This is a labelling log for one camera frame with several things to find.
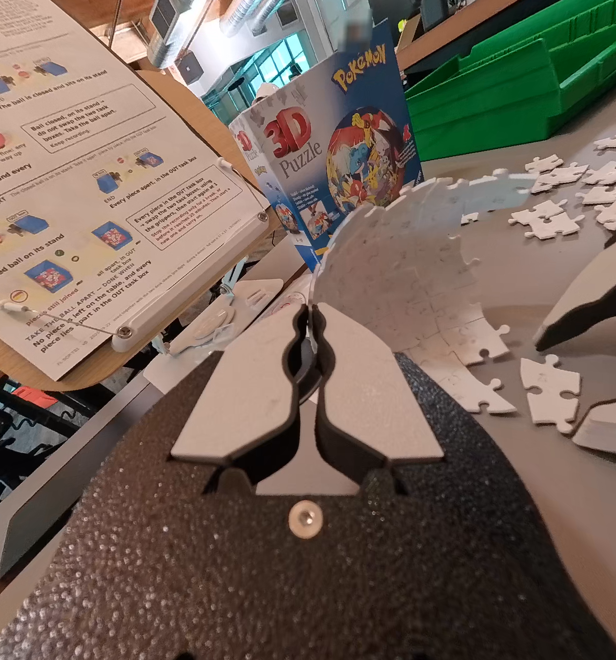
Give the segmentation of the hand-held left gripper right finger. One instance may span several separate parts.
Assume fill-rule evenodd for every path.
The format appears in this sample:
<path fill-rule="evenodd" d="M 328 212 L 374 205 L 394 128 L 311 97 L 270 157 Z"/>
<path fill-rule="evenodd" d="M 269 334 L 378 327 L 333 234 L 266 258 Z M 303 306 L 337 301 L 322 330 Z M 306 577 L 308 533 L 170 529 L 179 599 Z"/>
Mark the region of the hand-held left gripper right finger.
<path fill-rule="evenodd" d="M 335 432 L 383 460 L 442 460 L 442 450 L 389 346 L 326 303 L 313 308 L 326 359 L 319 402 Z"/>

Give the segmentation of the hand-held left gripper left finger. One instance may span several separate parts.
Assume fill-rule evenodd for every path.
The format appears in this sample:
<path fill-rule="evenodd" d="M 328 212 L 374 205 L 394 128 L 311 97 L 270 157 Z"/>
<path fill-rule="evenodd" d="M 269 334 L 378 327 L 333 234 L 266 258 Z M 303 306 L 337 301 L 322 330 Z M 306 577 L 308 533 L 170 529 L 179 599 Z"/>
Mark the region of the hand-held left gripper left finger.
<path fill-rule="evenodd" d="M 307 306 L 290 304 L 238 336 L 223 351 L 172 458 L 234 461 L 289 429 L 299 414 L 290 354 L 306 325 Z"/>

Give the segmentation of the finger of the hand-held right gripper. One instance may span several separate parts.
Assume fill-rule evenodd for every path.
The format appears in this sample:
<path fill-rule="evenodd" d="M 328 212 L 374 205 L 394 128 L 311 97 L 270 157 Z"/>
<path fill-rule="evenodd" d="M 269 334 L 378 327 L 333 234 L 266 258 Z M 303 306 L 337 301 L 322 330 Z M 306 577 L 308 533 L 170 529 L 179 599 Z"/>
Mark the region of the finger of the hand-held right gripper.
<path fill-rule="evenodd" d="M 579 447 L 616 454 L 616 399 L 589 408 L 571 439 Z"/>
<path fill-rule="evenodd" d="M 534 346 L 546 351 L 616 317 L 616 234 L 579 273 L 539 326 Z"/>

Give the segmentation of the white puzzle piece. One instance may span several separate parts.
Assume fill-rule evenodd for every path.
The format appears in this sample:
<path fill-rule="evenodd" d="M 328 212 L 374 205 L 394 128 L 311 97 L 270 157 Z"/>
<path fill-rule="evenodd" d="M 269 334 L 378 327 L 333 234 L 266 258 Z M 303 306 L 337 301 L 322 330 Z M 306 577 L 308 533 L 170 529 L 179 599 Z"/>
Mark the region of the white puzzle piece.
<path fill-rule="evenodd" d="M 543 362 L 521 358 L 520 378 L 533 424 L 554 425 L 569 435 L 579 408 L 581 375 L 560 368 L 560 362 L 555 354 L 547 354 Z"/>

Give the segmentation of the partly built puzzle ball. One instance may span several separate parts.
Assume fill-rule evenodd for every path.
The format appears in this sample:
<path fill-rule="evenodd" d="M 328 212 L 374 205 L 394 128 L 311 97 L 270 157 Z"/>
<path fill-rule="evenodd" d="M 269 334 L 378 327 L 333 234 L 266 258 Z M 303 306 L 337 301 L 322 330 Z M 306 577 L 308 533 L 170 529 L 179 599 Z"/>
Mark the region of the partly built puzzle ball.
<path fill-rule="evenodd" d="M 461 219 L 520 206 L 537 176 L 497 169 L 473 181 L 431 178 L 404 186 L 382 208 L 363 205 L 332 235 L 311 285 L 329 304 L 401 352 L 469 413 L 516 411 L 499 379 L 479 381 L 469 366 L 509 353 L 485 318 L 474 267 L 461 254 Z"/>

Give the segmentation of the pile of white puzzle pieces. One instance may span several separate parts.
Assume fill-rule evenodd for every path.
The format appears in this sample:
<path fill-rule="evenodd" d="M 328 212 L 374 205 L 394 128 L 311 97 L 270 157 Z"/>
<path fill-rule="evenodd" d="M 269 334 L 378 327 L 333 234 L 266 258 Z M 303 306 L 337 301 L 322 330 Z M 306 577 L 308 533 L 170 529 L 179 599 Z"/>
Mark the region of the pile of white puzzle pieces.
<path fill-rule="evenodd" d="M 510 178 L 528 178 L 529 190 L 516 207 L 466 210 L 463 227 L 495 217 L 524 231 L 527 240 L 577 237 L 587 219 L 616 231 L 616 107 L 598 107 L 545 141 L 475 155 L 487 178 L 506 169 Z"/>

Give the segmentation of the blue puzzle box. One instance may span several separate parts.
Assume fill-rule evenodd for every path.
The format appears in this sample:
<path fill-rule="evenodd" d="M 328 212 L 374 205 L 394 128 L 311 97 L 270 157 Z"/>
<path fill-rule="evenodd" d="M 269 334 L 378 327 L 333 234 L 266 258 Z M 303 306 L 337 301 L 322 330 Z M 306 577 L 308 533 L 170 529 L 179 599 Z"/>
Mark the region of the blue puzzle box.
<path fill-rule="evenodd" d="M 424 180 L 391 27 L 336 52 L 253 104 L 230 131 L 313 271 L 344 219 Z"/>

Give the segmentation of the task instruction sheet on board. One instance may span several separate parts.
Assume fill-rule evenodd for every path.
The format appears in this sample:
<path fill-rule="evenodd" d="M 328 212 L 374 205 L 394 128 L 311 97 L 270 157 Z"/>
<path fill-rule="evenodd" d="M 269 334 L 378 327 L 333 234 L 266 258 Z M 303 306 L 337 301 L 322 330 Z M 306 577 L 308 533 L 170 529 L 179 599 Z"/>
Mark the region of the task instruction sheet on board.
<path fill-rule="evenodd" d="M 252 186 L 256 185 L 253 172 L 239 148 L 239 142 L 233 137 L 229 128 L 215 117 L 213 112 L 207 109 L 188 87 L 175 80 L 169 73 L 143 69 L 139 70 L 138 75 L 198 133 L 198 136 L 218 156 L 222 156 L 230 162 Z M 4 342 L 0 336 L 0 370 L 24 385 L 40 390 L 71 392 L 98 384 L 124 366 L 125 362 L 152 340 L 154 334 L 169 325 L 175 318 L 180 317 L 227 270 L 244 257 L 251 257 L 253 253 L 263 247 L 273 231 L 280 228 L 276 213 L 271 209 L 267 209 L 266 213 L 268 216 L 266 222 L 257 221 L 260 228 L 249 230 L 245 238 L 236 238 L 235 246 L 231 246 L 218 258 L 214 273 L 205 277 L 201 284 L 194 285 L 189 293 L 185 294 L 164 316 L 157 316 L 151 331 L 143 335 L 126 352 L 117 352 L 111 348 L 110 344 L 104 342 L 62 378 L 53 380 Z"/>

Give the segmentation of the green plastic bin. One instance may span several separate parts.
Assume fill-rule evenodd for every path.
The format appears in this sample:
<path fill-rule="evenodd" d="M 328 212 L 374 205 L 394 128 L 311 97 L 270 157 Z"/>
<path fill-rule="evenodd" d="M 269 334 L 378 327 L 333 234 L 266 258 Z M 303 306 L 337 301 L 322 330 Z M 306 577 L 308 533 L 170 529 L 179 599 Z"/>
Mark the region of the green plastic bin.
<path fill-rule="evenodd" d="M 558 1 L 406 92 L 420 159 L 551 137 L 616 86 L 616 1 Z"/>

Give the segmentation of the laminated instruction sheet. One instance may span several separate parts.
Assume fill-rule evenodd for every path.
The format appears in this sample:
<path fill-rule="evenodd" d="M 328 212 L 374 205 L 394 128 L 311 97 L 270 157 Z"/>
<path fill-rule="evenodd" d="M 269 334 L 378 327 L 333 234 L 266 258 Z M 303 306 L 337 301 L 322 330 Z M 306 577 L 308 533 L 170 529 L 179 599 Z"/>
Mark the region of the laminated instruction sheet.
<path fill-rule="evenodd" d="M 268 203 L 52 1 L 0 1 L 0 340 L 54 381 L 128 351 Z"/>

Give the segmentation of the black wall speaker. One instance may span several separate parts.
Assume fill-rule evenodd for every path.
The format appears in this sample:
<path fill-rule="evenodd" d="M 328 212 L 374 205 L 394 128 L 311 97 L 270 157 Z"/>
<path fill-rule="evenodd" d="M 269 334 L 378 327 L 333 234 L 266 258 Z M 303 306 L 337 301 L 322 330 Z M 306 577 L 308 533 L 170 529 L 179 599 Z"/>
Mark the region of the black wall speaker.
<path fill-rule="evenodd" d="M 187 86 L 197 82 L 204 75 L 204 70 L 198 62 L 195 53 L 190 50 L 187 50 L 175 62 L 175 66 L 184 84 Z"/>

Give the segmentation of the metal ventilation duct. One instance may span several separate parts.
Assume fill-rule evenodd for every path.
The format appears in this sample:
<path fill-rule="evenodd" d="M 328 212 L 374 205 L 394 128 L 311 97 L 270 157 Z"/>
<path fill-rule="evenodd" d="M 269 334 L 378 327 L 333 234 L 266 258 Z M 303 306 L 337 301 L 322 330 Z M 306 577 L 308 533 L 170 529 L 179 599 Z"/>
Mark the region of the metal ventilation duct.
<path fill-rule="evenodd" d="M 226 36 L 233 36 L 259 5 L 259 1 L 231 1 L 217 18 Z M 219 1 L 155 1 L 150 11 L 152 26 L 147 59 L 157 69 L 167 69 L 186 54 L 208 14 Z"/>

